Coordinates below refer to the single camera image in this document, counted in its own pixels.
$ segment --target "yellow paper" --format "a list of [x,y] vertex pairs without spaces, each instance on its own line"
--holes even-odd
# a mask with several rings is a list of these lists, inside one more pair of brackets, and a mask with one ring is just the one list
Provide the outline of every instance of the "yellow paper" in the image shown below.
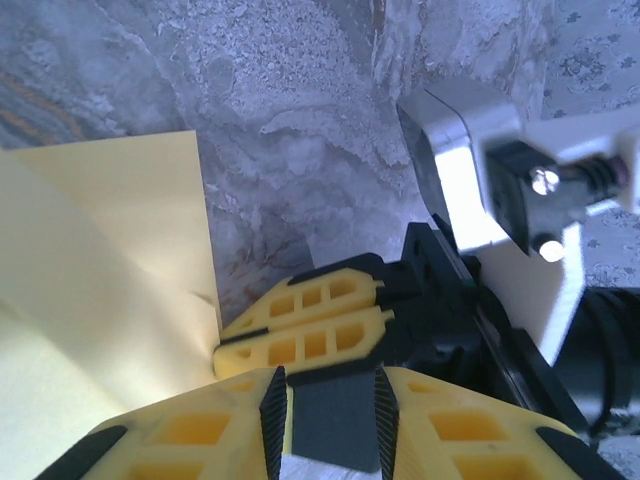
[[219,311],[195,132],[12,152],[141,268]]
[[0,478],[20,479],[214,381],[219,330],[193,134],[15,156],[0,151]]

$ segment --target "marble surface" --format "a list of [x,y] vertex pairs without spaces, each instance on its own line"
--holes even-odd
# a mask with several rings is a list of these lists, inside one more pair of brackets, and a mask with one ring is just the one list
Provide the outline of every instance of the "marble surface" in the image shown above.
[[466,73],[538,116],[552,3],[3,0],[0,144],[195,129],[229,322],[314,263],[398,257],[427,211],[393,99]]

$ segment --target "yellow plastic part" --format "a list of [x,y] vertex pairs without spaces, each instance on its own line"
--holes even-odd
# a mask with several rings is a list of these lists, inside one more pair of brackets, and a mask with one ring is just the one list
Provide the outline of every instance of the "yellow plastic part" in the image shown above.
[[284,365],[287,374],[366,357],[393,313],[379,307],[222,345],[213,354],[216,378]]
[[113,418],[127,433],[83,480],[266,479],[259,406],[275,369],[218,382]]
[[566,426],[399,367],[385,368],[399,407],[394,480],[573,480],[535,430]]
[[376,288],[383,285],[370,275],[345,268],[318,278],[288,285],[286,278],[225,328],[229,339],[256,330],[270,332],[317,322],[375,304]]
[[254,368],[284,365],[287,374],[366,357],[385,332],[393,312],[375,305],[370,275],[345,268],[288,285],[286,279],[221,333],[223,340],[266,330],[219,346],[213,354],[216,378]]

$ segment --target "rectangular hole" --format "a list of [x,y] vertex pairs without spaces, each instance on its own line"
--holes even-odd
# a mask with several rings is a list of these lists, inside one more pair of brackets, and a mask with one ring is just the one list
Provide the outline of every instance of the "rectangular hole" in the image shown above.
[[152,445],[216,445],[224,433],[231,415],[224,413],[194,413],[179,415],[160,427],[149,441]]
[[134,465],[128,480],[197,480],[202,463],[143,463]]
[[333,298],[344,297],[356,291],[356,282],[350,278],[338,278],[329,284],[329,296]]
[[524,455],[464,455],[454,458],[463,480],[543,480]]
[[488,412],[476,409],[451,410],[429,415],[441,440],[507,440],[508,435]]
[[327,354],[327,334],[310,333],[304,336],[304,358],[321,357]]
[[240,324],[240,327],[247,328],[247,327],[250,327],[251,325],[253,325],[253,317],[249,317],[243,320],[242,323]]
[[242,358],[249,358],[251,356],[251,349],[249,347],[239,348],[236,350],[236,354]]
[[296,340],[287,338],[269,345],[269,366],[286,365],[296,359]]
[[409,382],[409,390],[415,393],[437,393],[431,385],[422,382]]
[[363,338],[364,327],[361,323],[336,328],[336,347],[338,351],[355,347]]
[[280,315],[286,315],[293,312],[293,295],[288,297],[282,297],[271,302],[271,309],[269,311],[271,317],[279,317]]
[[305,290],[302,293],[302,308],[312,307],[322,301],[320,287]]

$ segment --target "screw head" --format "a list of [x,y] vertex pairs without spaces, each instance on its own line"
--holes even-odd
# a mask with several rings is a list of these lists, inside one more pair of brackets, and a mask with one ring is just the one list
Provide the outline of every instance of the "screw head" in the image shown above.
[[564,258],[564,247],[557,240],[547,240],[540,245],[538,253],[545,261],[555,263]]
[[555,192],[560,185],[558,174],[548,168],[535,167],[529,174],[531,175],[531,188],[538,195],[549,195]]

